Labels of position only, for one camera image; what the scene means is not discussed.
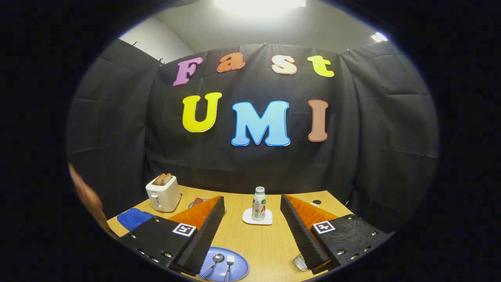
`letter m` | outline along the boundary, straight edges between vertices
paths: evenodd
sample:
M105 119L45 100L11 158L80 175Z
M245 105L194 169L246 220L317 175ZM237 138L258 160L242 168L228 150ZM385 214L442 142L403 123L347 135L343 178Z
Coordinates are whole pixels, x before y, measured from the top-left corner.
M251 142L247 138L247 129L258 145L268 129L268 137L265 143L268 146L287 146L291 140L287 137L285 112L289 103L285 101L273 101L268 104L262 117L259 117L256 109L249 102L240 102L233 105L236 112L235 138L231 143L235 146L247 146Z

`black curtain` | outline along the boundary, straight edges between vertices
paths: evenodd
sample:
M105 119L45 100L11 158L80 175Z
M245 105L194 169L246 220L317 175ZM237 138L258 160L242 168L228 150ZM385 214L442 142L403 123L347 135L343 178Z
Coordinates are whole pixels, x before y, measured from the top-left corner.
M69 161L113 217L148 198L143 185L145 115L159 63L121 40L82 78L68 117Z
M243 54L245 66L217 72L220 58L232 52ZM297 73L275 73L274 55L292 56ZM315 55L331 61L327 68L334 77L315 73L307 61ZM195 57L203 63L190 81L172 86L177 63ZM437 157L433 103L412 63L387 42L343 54L241 45L157 65L117 41L91 67L72 107L70 159L102 197L107 216L146 199L144 185L162 172L176 175L181 185L223 192L252 193L256 186L269 194L328 190L387 232L412 213L426 192ZM204 120L204 96L210 92L222 93L214 126L188 132L182 125L182 100L199 95L195 117ZM326 141L308 140L310 99L329 104ZM274 100L290 105L290 145L270 147L251 140L248 146L233 146L232 105L250 102L262 115Z

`toaster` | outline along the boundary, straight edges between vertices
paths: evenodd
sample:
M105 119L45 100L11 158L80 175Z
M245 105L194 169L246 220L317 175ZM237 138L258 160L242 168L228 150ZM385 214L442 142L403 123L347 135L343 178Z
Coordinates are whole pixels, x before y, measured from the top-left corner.
M146 192L153 208L163 212L173 211L181 199L177 178L171 176L165 185L154 185L153 183L155 183L155 179L146 185Z

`plastic bottle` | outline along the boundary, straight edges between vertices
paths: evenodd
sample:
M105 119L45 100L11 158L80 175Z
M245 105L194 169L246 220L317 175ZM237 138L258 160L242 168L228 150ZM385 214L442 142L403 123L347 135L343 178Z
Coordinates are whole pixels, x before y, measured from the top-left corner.
M264 187L256 187L254 200L252 202L252 219L261 221L265 218L266 211L266 194Z

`hand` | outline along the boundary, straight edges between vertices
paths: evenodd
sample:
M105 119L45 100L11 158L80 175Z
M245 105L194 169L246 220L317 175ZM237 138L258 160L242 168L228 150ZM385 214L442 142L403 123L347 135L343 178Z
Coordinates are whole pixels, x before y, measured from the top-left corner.
M94 190L92 190L92 188L89 187L89 185L87 185L87 183L84 182L82 176L75 171L72 164L69 164L68 167L70 169L70 175L73 179L73 183L75 184L77 195L80 200L82 200L84 206L87 210L89 210L99 225L112 237L115 237L115 235L110 231L110 226L106 222L106 215L103 212L103 203L99 199L99 196Z

